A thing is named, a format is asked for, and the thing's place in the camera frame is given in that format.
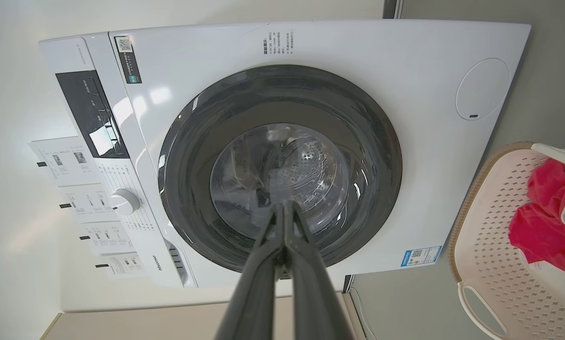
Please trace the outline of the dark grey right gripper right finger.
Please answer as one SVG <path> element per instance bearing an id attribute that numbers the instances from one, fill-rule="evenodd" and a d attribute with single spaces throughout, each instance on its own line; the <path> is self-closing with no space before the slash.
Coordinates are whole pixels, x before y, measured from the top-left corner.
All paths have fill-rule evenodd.
<path id="1" fill-rule="evenodd" d="M 355 340 L 299 204 L 284 202 L 284 249 L 290 259 L 295 340 Z"/>

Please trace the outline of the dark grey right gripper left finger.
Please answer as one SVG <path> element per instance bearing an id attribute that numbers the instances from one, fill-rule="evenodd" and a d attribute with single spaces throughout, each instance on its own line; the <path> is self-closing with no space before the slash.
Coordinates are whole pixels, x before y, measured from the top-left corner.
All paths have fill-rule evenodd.
<path id="1" fill-rule="evenodd" d="M 254 242 L 215 340 L 272 340 L 278 257 L 284 247 L 284 206 L 274 205 Z"/>

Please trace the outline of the white perforated laundry basket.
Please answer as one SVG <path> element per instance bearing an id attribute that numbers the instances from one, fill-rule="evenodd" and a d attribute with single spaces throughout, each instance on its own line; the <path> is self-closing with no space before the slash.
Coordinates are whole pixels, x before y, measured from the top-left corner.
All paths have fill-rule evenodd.
<path id="1" fill-rule="evenodd" d="M 527 181 L 565 149 L 534 142 L 507 145 L 481 166 L 448 243 L 458 298 L 492 340 L 565 340 L 565 272 L 528 264 L 511 245 L 509 226 L 527 203 Z"/>

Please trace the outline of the beige wooden platform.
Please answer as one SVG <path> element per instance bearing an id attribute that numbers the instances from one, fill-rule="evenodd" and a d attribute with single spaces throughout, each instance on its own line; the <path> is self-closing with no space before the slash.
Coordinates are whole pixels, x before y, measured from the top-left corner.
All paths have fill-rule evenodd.
<path id="1" fill-rule="evenodd" d="M 356 340 L 367 340 L 349 294 L 336 293 Z M 274 340 L 295 340 L 292 297 L 274 302 Z M 58 314 L 41 340 L 213 340 L 228 303 Z"/>

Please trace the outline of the white instruction paper sheet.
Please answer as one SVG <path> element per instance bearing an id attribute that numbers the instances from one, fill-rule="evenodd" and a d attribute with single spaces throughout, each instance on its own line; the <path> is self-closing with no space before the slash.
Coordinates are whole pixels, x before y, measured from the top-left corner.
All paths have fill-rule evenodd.
<path id="1" fill-rule="evenodd" d="M 136 253 L 101 256 L 95 268 L 103 271 L 109 280 L 134 279 L 146 276 L 144 265 Z"/>
<path id="2" fill-rule="evenodd" d="M 133 243 L 120 222 L 87 222 L 78 226 L 93 255 L 134 253 Z"/>
<path id="3" fill-rule="evenodd" d="M 75 187 L 101 182 L 92 153 L 81 137 L 37 140 L 28 143 L 38 166 L 56 187 Z"/>
<path id="4" fill-rule="evenodd" d="M 111 195 L 101 184 L 59 187 L 58 191 L 79 223 L 119 220 L 110 204 Z"/>

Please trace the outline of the dark round washing machine door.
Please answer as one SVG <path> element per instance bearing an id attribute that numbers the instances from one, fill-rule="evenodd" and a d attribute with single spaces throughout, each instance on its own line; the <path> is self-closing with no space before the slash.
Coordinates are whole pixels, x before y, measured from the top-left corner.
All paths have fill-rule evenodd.
<path id="1" fill-rule="evenodd" d="M 300 207 L 324 263 L 358 252 L 391 214 L 401 143 L 375 100 L 349 80 L 301 65 L 225 77 L 180 112 L 160 149 L 159 189 L 196 252 L 243 270 L 279 203 Z"/>

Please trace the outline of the white washing machine control knob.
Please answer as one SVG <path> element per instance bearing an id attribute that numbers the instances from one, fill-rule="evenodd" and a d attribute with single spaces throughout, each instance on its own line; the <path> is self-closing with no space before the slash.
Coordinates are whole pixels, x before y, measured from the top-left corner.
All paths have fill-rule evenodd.
<path id="1" fill-rule="evenodd" d="M 136 195 L 126 189 L 118 189 L 110 196 L 112 210 L 119 216 L 129 216 L 140 208 Z"/>

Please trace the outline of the white front-load washing machine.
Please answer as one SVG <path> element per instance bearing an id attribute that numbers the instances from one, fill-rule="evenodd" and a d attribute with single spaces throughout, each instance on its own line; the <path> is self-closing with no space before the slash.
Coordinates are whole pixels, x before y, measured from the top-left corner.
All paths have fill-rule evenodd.
<path id="1" fill-rule="evenodd" d="M 485 152 L 531 34 L 528 24 L 378 19 L 162 26 L 39 43 L 104 189 L 132 192 L 119 216 L 146 276 L 171 288 L 235 286 L 176 231 L 159 189 L 160 149 L 180 112 L 219 80 L 301 65 L 341 76 L 392 123 L 402 180 L 390 216 L 358 252 L 326 265 L 354 275 L 434 264 Z"/>

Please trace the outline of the red garment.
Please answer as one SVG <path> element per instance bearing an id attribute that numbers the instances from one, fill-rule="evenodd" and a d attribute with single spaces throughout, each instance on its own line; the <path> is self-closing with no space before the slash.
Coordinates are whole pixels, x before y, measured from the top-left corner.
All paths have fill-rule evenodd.
<path id="1" fill-rule="evenodd" d="M 565 272 L 565 164 L 547 159 L 527 181 L 530 203 L 516 210 L 509 240 L 524 254 L 528 265 L 548 263 Z"/>

